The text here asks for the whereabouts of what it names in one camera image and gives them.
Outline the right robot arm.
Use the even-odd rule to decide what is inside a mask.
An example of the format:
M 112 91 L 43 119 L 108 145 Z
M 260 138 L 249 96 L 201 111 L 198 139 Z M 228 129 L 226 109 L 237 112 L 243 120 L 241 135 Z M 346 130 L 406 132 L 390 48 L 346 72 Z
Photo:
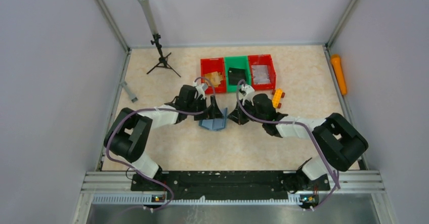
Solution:
M 298 169 L 310 180 L 328 174 L 338 181 L 339 173 L 348 171 L 369 147 L 341 114 L 318 119 L 294 117 L 278 112 L 265 94 L 237 101 L 228 118 L 239 125 L 249 121 L 261 123 L 265 132 L 274 137 L 312 141 L 318 156 Z

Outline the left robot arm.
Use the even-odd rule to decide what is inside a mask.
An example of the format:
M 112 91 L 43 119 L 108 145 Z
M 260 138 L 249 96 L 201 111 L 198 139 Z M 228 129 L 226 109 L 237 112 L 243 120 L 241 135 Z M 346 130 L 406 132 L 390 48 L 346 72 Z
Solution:
M 178 96 L 161 107 L 135 112 L 123 108 L 108 130 L 104 147 L 125 159 L 130 167 L 148 178 L 154 178 L 161 167 L 145 153 L 151 130 L 182 122 L 192 115 L 195 121 L 222 119 L 223 113 L 218 107 L 215 95 L 206 103 L 207 84 L 197 86 L 184 85 Z

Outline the blue card holder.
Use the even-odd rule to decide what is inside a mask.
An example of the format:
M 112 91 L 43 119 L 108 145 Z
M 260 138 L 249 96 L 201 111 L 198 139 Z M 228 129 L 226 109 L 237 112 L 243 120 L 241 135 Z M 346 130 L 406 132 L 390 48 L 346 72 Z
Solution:
M 224 108 L 222 111 L 223 117 L 216 119 L 204 119 L 199 121 L 199 126 L 209 131 L 221 131 L 227 126 L 228 108 Z

